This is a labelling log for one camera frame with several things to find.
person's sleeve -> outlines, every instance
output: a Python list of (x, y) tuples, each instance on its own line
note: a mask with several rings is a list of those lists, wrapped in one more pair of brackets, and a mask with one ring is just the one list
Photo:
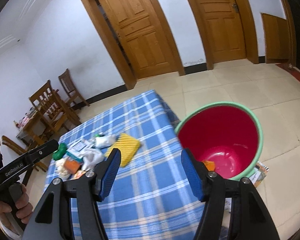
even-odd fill
[(12, 232), (11, 230), (9, 230), (8, 228), (6, 228), (3, 224), (0, 223), (0, 228), (3, 231), (3, 233), (6, 235), (6, 237), (9, 240), (21, 240), (21, 236), (15, 234), (14, 232)]

screw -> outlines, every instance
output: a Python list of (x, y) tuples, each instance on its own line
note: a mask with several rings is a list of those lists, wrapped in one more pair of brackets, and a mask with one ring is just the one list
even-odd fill
[(249, 183), (250, 183), (250, 179), (244, 177), (244, 178), (242, 178), (242, 182), (243, 182), (244, 184), (249, 184)]
[(215, 171), (209, 171), (209, 172), (208, 172), (208, 176), (209, 176), (210, 178), (215, 178), (215, 177), (217, 176), (217, 173), (216, 173)]
[(61, 182), (61, 179), (59, 179), (59, 178), (56, 178), (56, 179), (54, 179), (53, 181), (52, 181), (52, 183), (54, 184), (54, 185), (57, 185), (57, 184), (59, 184)]
[(94, 172), (93, 172), (93, 171), (88, 171), (88, 172), (86, 173), (86, 176), (87, 176), (88, 178), (93, 177), (93, 175), (94, 175)]

bucket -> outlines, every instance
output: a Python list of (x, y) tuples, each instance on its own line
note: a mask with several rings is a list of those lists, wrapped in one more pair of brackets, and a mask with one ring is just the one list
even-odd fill
[(247, 107), (217, 102), (188, 115), (175, 132), (197, 161), (213, 161), (225, 179), (250, 177), (263, 147), (261, 125)]

door frame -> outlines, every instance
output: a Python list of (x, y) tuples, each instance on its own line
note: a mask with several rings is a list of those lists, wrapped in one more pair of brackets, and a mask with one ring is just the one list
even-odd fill
[[(174, 59), (174, 62), (172, 62), (172, 64), (175, 66), (175, 71), (178, 71), (179, 75), (183, 76), (186, 73), (182, 65), (181, 58), (175, 40), (172, 36), (172, 32), (167, 22), (167, 19), (161, 9), (158, 0), (150, 0), (150, 1), (154, 7), (155, 12), (157, 13), (157, 16), (162, 25), (162, 29), (166, 34), (166, 38)], [(114, 37), (112, 36), (109, 26), (106, 23), (106, 20), (103, 18), (103, 15), (101, 14), (98, 8), (96, 0), (81, 0), (81, 2), (85, 7), (96, 31), (98, 32), (116, 68), (118, 69), (120, 75), (122, 76), (122, 79), (124, 80), (127, 89), (128, 90), (133, 89), (135, 84), (137, 83), (137, 78), (134, 75), (133, 71), (130, 69), (127, 61), (123, 57), (121, 50), (118, 44), (116, 43)]]
[[(213, 55), (212, 49), (210, 46), (210, 42), (207, 36), (207, 30), (202, 19), (202, 14), (200, 9), (197, 6), (196, 0), (188, 0), (192, 12), (194, 14), (194, 18), (197, 22), (197, 26), (199, 29), (199, 33), (201, 36), (204, 52), (207, 59), (207, 69), (213, 69)], [(250, 3), (248, 0), (235, 0), (240, 11), (240, 19), (242, 22), (242, 29), (244, 34), (244, 42), (246, 46), (246, 57), (253, 64), (259, 64), (258, 57), (258, 43), (257, 43), (257, 33), (254, 24), (254, 19), (250, 7)]]
[(292, 17), (292, 12), (288, 0), (281, 0), (284, 13), (286, 15), (286, 20), (288, 24), (289, 31), (289, 60), (288, 63), (291, 63), (293, 67), (297, 64), (297, 39), (296, 39), (296, 30), (294, 28), (294, 21)]

orange package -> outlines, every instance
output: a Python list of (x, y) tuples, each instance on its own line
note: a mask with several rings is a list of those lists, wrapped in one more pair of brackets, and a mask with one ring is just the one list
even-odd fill
[(214, 171), (216, 169), (214, 162), (211, 162), (211, 161), (202, 161), (202, 162), (206, 166), (208, 171)]
[(67, 158), (63, 164), (64, 168), (69, 171), (71, 174), (76, 174), (79, 170), (81, 164), (73, 159)]

